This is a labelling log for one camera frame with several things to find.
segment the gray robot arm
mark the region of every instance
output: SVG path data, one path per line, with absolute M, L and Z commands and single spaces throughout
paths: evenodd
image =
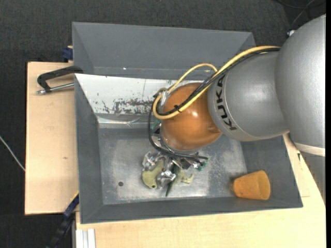
M 236 65 L 208 90 L 223 134 L 256 141 L 286 132 L 301 151 L 325 155 L 326 16 L 299 28 L 279 52 Z

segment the black cable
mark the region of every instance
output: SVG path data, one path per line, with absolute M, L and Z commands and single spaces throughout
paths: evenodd
M 161 116 L 167 116 L 170 115 L 176 111 L 180 111 L 180 109 L 186 105 L 189 101 L 191 101 L 198 93 L 200 93 L 205 87 L 207 87 L 208 85 L 212 84 L 214 81 L 216 81 L 217 79 L 219 79 L 219 77 L 224 74 L 226 71 L 228 71 L 229 69 L 233 68 L 234 66 L 236 66 L 237 64 L 241 63 L 242 61 L 246 60 L 247 58 L 250 58 L 252 56 L 256 56 L 257 54 L 260 53 L 265 53 L 265 52 L 273 52 L 273 51 L 279 51 L 279 48 L 270 48 L 270 49 L 264 49 L 264 50 L 260 50 L 257 52 L 253 52 L 247 56 L 244 56 L 242 58 L 240 58 L 239 60 L 237 60 L 234 64 L 232 64 L 231 66 L 227 67 L 223 72 L 221 72 L 219 75 L 213 77 L 212 75 L 210 77 L 208 77 L 207 79 L 205 79 L 198 87 L 197 89 L 195 89 L 190 96 L 183 101 L 180 105 L 175 105 L 174 109 L 165 112 L 165 113 L 161 113 L 157 110 L 157 113 Z
M 315 8 L 315 7 L 319 7 L 319 6 L 323 5 L 326 2 L 326 0 L 325 0 L 325 1 L 319 3 L 319 4 L 315 5 L 315 6 L 309 7 L 309 5 L 312 4 L 312 1 L 316 1 L 316 0 L 312 0 L 312 1 L 309 1 L 308 0 L 307 1 L 307 4 L 304 7 L 301 7 L 301 6 L 294 6 L 294 5 L 290 5 L 290 4 L 284 3 L 281 0 L 272 0 L 272 1 L 278 2 L 279 4 L 281 4 L 283 6 L 287 6 L 287 7 L 294 8 L 294 9 L 302 9 L 304 11 L 310 10 L 312 8 Z

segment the metal parts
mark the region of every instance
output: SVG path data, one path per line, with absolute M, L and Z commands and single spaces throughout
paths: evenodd
M 165 194 L 167 196 L 175 184 L 179 182 L 192 183 L 194 174 L 190 174 L 188 177 L 185 169 L 191 166 L 197 168 L 198 164 L 185 158 L 178 160 L 161 152 L 152 154 L 149 151 L 144 156 L 143 166 L 141 176 L 144 184 L 150 189 L 162 190 L 167 188 Z

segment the wooden board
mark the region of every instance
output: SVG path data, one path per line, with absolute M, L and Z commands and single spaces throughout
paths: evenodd
M 78 190 L 73 87 L 46 95 L 37 77 L 70 66 L 28 63 L 26 104 L 25 214 L 63 212 Z M 72 83 L 73 75 L 50 80 Z

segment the gray carpet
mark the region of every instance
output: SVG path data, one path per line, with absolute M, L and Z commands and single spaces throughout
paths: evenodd
M 257 45 L 282 45 L 300 12 L 272 0 L 0 0 L 0 135 L 24 163 L 25 63 L 63 61 L 72 21 L 248 31 Z M 24 173 L 2 144 L 0 165 L 0 247 L 44 247 L 61 216 L 24 217 Z

